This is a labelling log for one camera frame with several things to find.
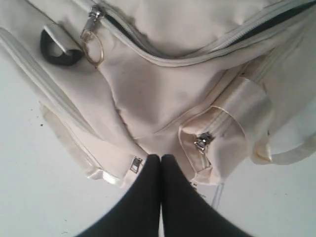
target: metal ring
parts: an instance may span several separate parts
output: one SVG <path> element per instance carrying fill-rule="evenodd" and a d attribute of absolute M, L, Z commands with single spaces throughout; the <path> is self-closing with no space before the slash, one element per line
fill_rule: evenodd
<path fill-rule="evenodd" d="M 89 55 L 89 50 L 88 50 L 88 47 L 87 47 L 87 43 L 88 41 L 90 40 L 90 36 L 93 36 L 94 38 L 97 39 L 98 43 L 99 43 L 99 46 L 100 46 L 100 49 L 101 49 L 101 56 L 100 56 L 100 59 L 99 61 L 94 61 L 90 55 Z M 82 41 L 82 49 L 83 49 L 83 52 L 87 58 L 87 60 L 95 67 L 97 68 L 103 61 L 104 61 L 104 50 L 103 50 L 103 45 L 102 45 L 102 42 L 101 40 L 99 39 L 99 37 L 94 34 L 92 31 L 89 31 L 86 33 L 86 36 L 83 37 L 83 41 Z"/>

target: white floor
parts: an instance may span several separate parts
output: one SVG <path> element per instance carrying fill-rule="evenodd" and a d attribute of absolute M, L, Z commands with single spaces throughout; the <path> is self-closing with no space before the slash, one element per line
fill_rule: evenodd
<path fill-rule="evenodd" d="M 1 59 L 0 236 L 75 236 L 124 191 L 85 178 L 14 70 Z M 316 236 L 315 167 L 315 155 L 290 166 L 245 160 L 225 184 L 219 211 L 255 236 Z"/>

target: white bag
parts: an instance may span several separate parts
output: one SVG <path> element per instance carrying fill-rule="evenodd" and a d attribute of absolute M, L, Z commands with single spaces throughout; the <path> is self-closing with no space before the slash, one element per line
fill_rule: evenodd
<path fill-rule="evenodd" d="M 267 144 L 315 97 L 316 1 L 106 2 L 89 17 L 91 0 L 0 0 L 1 56 L 88 177 L 129 185 L 148 154 L 173 154 L 188 180 L 217 185 L 246 157 L 315 151 L 316 136 L 285 154 Z M 86 58 L 47 62 L 43 30 Z"/>

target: cream canvas bag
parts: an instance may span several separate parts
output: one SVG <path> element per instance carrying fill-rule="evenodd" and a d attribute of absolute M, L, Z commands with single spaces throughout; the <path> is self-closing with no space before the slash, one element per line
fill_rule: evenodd
<path fill-rule="evenodd" d="M 188 180 L 221 185 L 245 158 L 314 152 L 314 135 L 277 155 L 269 139 L 315 97 L 315 3 L 0 0 L 0 52 L 88 177 L 129 185 L 148 154 L 173 154 Z"/>

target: zipper pull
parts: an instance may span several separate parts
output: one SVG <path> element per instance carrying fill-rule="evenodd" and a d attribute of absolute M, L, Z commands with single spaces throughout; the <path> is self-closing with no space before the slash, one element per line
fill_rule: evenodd
<path fill-rule="evenodd" d="M 87 20 L 80 38 L 82 40 L 82 48 L 84 51 L 84 54 L 87 58 L 87 60 L 95 67 L 97 68 L 104 60 L 104 50 L 103 50 L 103 45 L 99 37 L 95 34 L 95 30 L 100 24 L 100 20 L 104 18 L 106 15 L 105 10 L 98 6 L 98 5 L 93 5 L 91 7 L 91 10 L 89 12 L 89 19 Z M 100 54 L 100 59 L 99 61 L 94 61 L 90 56 L 89 56 L 89 50 L 87 47 L 87 43 L 95 38 L 98 41 L 98 44 L 100 46 L 101 54 Z"/>
<path fill-rule="evenodd" d="M 206 149 L 208 145 L 214 140 L 214 137 L 212 134 L 209 132 L 205 132 L 200 134 L 197 138 L 196 141 L 194 142 L 194 145 L 196 148 L 203 154 L 205 155 Z"/>

